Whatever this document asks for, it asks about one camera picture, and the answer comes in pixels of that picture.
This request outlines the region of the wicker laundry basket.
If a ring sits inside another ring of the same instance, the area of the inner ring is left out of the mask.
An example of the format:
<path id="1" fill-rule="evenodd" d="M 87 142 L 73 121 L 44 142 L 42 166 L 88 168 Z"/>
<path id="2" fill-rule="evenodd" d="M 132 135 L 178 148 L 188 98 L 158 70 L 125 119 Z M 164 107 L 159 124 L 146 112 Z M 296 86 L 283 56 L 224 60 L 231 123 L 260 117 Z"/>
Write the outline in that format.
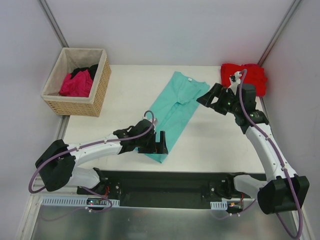
<path id="1" fill-rule="evenodd" d="M 97 65 L 97 70 L 88 97 L 59 94 L 67 74 L 76 68 L 92 65 Z M 57 115 L 99 117 L 111 73 L 105 49 L 64 47 L 42 90 L 41 97 Z"/>

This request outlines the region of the red t shirt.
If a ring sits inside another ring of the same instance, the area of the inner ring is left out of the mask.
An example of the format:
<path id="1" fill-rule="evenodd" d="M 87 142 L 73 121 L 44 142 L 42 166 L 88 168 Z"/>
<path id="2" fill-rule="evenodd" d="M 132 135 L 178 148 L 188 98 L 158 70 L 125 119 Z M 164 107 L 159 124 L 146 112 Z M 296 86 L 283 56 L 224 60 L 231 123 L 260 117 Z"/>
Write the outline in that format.
<path id="1" fill-rule="evenodd" d="M 266 83 L 268 81 L 268 78 L 265 76 L 265 70 L 263 67 L 244 68 L 242 67 L 242 65 L 224 63 L 220 68 L 221 84 L 224 87 L 228 88 L 231 85 L 229 77 L 235 72 L 242 71 L 244 69 L 247 69 L 244 83 L 254 85 L 256 89 L 256 95 L 258 97 L 264 97 L 267 90 Z"/>

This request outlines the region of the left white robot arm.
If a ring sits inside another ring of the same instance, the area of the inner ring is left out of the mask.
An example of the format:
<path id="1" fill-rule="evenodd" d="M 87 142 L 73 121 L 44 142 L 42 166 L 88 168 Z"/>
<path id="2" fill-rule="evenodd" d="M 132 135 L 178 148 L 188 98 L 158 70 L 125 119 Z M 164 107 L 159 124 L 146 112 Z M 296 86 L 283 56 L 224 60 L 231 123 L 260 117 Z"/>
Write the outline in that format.
<path id="1" fill-rule="evenodd" d="M 43 189 L 57 191 L 65 186 L 85 187 L 99 195 L 106 183 L 97 167 L 81 166 L 106 156 L 116 156 L 137 150 L 139 154 L 169 153 L 166 133 L 156 132 L 155 124 L 142 119 L 136 125 L 115 130 L 99 140 L 67 144 L 62 139 L 54 141 L 36 161 L 35 167 L 43 181 Z"/>

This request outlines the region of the teal t shirt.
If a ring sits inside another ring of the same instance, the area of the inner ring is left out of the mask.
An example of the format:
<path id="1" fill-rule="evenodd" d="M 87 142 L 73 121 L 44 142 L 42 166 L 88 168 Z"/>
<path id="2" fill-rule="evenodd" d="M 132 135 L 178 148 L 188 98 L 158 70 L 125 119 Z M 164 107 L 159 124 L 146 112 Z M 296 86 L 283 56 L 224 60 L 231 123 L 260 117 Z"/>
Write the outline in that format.
<path id="1" fill-rule="evenodd" d="M 169 152 L 199 107 L 197 99 L 209 89 L 210 85 L 205 81 L 197 81 L 176 71 L 149 108 L 157 119 L 156 141 L 160 140 L 160 132 L 164 131 Z"/>

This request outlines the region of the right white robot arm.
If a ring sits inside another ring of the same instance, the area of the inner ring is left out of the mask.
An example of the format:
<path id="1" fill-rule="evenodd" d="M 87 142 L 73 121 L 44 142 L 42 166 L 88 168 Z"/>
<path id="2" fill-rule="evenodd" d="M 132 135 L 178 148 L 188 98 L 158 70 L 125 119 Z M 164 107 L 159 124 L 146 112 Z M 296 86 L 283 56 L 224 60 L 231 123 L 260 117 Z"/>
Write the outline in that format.
<path id="1" fill-rule="evenodd" d="M 309 180 L 299 176 L 279 150 L 267 117 L 256 109 L 255 86 L 244 84 L 233 91 L 216 83 L 197 102 L 219 114 L 234 115 L 235 123 L 253 145 L 265 172 L 266 180 L 244 172 L 230 173 L 222 185 L 222 196 L 230 199 L 244 193 L 256 199 L 266 215 L 300 209 L 310 187 Z"/>

